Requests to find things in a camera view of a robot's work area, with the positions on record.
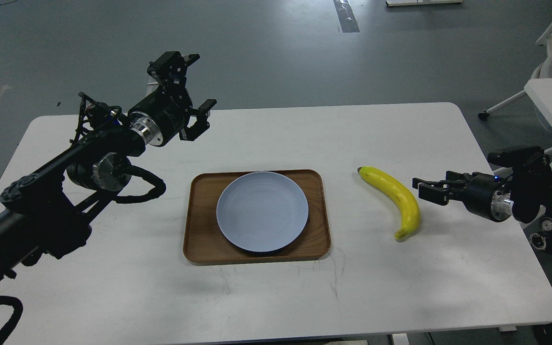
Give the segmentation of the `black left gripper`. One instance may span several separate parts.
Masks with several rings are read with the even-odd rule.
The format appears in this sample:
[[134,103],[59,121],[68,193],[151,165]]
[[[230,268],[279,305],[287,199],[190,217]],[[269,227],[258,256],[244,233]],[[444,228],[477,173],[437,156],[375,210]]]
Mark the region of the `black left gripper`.
[[198,53],[183,56],[180,52],[165,52],[149,62],[147,74],[159,87],[128,111],[132,122],[141,118],[150,121],[153,134],[148,144],[165,146],[178,133],[180,140],[193,141],[208,131],[210,111],[217,100],[205,100],[193,109],[186,89],[187,70],[200,58]]

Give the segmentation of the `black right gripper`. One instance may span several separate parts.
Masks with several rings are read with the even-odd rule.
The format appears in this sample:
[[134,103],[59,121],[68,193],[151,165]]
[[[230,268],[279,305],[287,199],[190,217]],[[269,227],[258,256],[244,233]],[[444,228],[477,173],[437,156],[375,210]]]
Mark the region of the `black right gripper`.
[[499,176],[484,173],[447,171],[445,180],[412,179],[418,197],[439,206],[462,201],[466,209],[482,218],[502,222],[512,216],[512,184]]

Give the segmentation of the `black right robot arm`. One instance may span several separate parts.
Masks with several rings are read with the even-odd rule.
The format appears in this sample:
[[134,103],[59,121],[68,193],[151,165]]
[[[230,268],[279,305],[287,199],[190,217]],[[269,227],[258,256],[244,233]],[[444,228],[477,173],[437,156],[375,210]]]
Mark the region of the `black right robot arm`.
[[466,209],[490,221],[509,218],[522,223],[538,220],[539,231],[531,233],[532,247],[552,255],[552,168],[550,157],[539,146],[510,147],[488,154],[488,162],[509,168],[507,177],[473,172],[447,171],[440,181],[412,180],[421,199],[445,206],[463,203]]

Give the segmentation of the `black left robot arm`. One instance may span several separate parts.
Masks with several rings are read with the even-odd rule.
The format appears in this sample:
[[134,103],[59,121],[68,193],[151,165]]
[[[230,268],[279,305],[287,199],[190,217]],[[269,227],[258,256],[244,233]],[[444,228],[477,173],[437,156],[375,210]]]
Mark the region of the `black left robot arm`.
[[[200,56],[165,52],[149,63],[156,89],[123,112],[79,93],[75,136],[68,149],[31,174],[11,183],[0,195],[0,280],[14,279],[15,266],[33,266],[42,254],[60,259],[84,246],[91,223],[110,203],[129,205],[159,198],[165,182],[130,157],[147,146],[165,146],[174,136],[195,140],[209,129],[208,99],[193,107],[186,89],[187,70]],[[22,316],[22,302],[0,296],[13,309],[0,329],[0,345]]]

